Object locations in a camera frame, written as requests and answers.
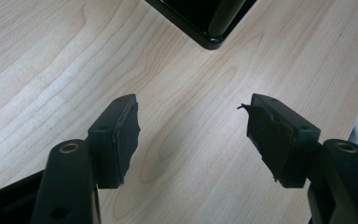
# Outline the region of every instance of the wooden table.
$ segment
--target wooden table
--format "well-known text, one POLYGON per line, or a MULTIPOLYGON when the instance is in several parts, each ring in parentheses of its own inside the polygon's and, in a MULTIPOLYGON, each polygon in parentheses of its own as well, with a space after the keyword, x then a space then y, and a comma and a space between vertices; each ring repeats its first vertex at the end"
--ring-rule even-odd
POLYGON ((0 0, 0 188, 136 93, 141 134, 103 223, 307 223, 237 110, 254 92, 346 139, 358 116, 358 0, 259 0, 209 51, 142 0, 0 0))

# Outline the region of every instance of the wood grain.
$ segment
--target wood grain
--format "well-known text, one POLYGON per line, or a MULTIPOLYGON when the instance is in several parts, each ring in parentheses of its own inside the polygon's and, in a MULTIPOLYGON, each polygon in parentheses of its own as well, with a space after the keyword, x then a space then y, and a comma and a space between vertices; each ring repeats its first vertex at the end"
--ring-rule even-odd
POLYGON ((140 0, 0 0, 0 188, 132 92, 140 144, 103 223, 307 223, 307 190, 273 182, 236 107, 270 95, 346 139, 358 0, 257 1, 216 51, 140 0))

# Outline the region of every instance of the light wood tabletop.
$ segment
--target light wood tabletop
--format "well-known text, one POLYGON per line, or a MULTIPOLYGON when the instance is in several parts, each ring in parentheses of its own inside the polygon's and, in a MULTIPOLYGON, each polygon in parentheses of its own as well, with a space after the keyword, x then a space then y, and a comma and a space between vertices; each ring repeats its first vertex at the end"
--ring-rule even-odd
POLYGON ((215 51, 142 0, 0 0, 0 188, 135 93, 141 133, 103 223, 308 223, 237 110, 277 98, 347 139, 358 117, 358 0, 259 0, 215 51))

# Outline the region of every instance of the wooden surface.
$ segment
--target wooden surface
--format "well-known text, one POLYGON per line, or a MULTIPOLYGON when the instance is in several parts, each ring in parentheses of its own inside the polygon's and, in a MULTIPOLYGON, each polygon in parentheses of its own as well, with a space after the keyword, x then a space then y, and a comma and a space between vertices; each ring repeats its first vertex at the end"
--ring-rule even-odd
POLYGON ((358 116, 358 0, 260 0, 221 49, 201 48, 146 2, 0 0, 0 188, 85 138, 136 93, 141 134, 103 223, 308 223, 237 110, 254 92, 347 138, 358 116))

